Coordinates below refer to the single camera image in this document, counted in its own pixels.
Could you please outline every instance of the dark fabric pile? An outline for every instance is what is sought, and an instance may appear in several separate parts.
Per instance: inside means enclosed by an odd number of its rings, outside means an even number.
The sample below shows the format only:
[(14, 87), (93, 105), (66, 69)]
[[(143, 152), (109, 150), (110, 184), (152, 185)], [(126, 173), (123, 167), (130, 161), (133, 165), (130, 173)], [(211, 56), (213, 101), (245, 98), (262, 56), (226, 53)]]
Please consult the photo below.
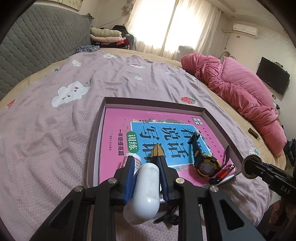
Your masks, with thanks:
[(284, 146), (284, 153), (291, 165), (294, 166), (296, 159), (296, 139), (292, 139), (291, 141), (287, 141), (287, 144)]
[(112, 30), (120, 31), (122, 37), (125, 37), (127, 34), (129, 34), (129, 32), (126, 30), (126, 27), (122, 25), (115, 25)]
[(82, 52), (91, 53), (91, 52), (95, 52), (99, 49), (100, 49), (100, 46), (85, 45), (85, 46), (79, 46), (76, 49), (75, 53), (82, 53)]

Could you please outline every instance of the pink comforter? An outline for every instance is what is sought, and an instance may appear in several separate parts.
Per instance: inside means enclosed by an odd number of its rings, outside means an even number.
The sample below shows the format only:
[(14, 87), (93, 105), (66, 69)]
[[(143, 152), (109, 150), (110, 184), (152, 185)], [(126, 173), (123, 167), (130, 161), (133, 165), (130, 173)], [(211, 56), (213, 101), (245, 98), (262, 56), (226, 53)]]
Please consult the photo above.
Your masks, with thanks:
[(200, 53), (185, 55), (182, 67), (203, 81), (223, 100), (252, 122), (275, 157), (287, 142), (284, 130), (276, 120), (271, 93), (253, 72), (232, 58), (223, 62)]

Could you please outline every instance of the folded clothes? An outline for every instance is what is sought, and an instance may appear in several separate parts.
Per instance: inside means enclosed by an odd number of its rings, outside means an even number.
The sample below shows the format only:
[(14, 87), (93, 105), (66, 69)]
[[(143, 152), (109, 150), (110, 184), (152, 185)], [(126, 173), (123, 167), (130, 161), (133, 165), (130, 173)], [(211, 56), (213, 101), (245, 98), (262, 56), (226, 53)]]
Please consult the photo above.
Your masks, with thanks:
[(96, 43), (93, 43), (94, 45), (99, 45), (100, 48), (121, 48), (121, 49), (128, 49), (128, 46), (130, 44), (130, 42), (125, 39), (123, 40), (123, 43), (103, 43), (103, 42), (96, 42)]
[(119, 37), (121, 36), (121, 32), (118, 30), (110, 30), (107, 28), (99, 29), (99, 28), (91, 28), (91, 34), (96, 37)]
[(96, 37), (91, 34), (91, 40), (97, 41), (97, 42), (104, 42), (104, 43), (116, 43), (120, 40), (122, 40), (122, 37)]

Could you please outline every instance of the quilted gray headboard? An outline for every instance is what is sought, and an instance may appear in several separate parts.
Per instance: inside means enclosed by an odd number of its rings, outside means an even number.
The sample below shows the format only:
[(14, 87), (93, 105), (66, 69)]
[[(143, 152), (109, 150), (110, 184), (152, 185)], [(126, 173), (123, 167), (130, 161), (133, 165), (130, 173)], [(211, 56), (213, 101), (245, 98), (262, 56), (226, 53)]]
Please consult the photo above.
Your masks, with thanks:
[(0, 100), (24, 78), (90, 44), (90, 16), (33, 4), (0, 45)]

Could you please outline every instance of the green label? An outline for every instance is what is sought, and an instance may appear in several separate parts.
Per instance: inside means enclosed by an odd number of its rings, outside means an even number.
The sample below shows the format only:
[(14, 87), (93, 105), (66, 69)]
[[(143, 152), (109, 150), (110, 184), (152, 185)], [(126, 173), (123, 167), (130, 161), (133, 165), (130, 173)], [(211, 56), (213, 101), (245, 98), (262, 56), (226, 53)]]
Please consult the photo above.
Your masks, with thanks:
[(133, 131), (126, 133), (126, 144), (128, 146), (128, 151), (131, 153), (137, 153), (139, 151), (137, 134)]

